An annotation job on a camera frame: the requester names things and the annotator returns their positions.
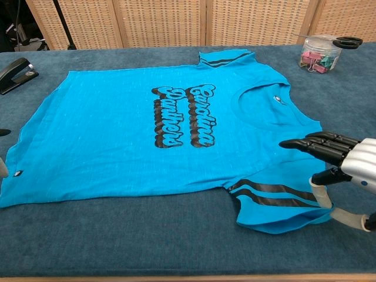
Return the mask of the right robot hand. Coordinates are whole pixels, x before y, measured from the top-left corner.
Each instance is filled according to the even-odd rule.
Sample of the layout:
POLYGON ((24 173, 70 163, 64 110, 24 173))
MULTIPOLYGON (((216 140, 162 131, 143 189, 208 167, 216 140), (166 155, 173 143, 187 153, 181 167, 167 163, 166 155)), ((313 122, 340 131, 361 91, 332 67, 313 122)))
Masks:
POLYGON ((309 184, 320 207, 330 209, 332 219, 366 232, 375 231, 375 213, 354 214, 334 207, 327 186, 351 182, 375 193, 375 139, 357 140, 333 132, 315 132, 302 139, 289 139, 279 143, 285 149, 297 149, 332 165, 332 168, 315 173, 309 184))

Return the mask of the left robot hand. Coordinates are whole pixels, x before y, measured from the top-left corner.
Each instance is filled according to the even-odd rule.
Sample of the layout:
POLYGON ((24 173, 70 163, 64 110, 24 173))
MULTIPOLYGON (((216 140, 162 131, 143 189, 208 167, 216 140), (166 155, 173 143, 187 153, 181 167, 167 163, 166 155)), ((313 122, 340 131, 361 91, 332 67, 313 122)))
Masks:
MULTIPOLYGON (((0 129, 0 137, 6 136, 10 133, 11 131, 9 129, 0 129)), ((6 178, 9 176, 8 169, 5 165, 5 162, 2 160, 2 158, 0 158, 0 176, 2 178, 6 178)))

